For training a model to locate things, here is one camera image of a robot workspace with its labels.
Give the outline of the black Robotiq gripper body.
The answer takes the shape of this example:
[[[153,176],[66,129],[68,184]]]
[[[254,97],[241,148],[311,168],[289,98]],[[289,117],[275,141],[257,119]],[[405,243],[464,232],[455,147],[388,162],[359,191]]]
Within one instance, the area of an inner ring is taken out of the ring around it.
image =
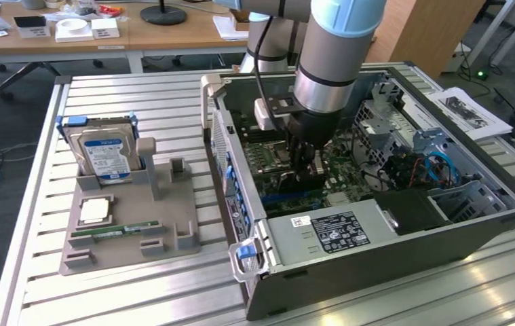
[[[287,124],[291,139],[296,139],[297,143],[323,147],[333,137],[340,115],[340,111],[317,113],[304,110],[292,113]]]

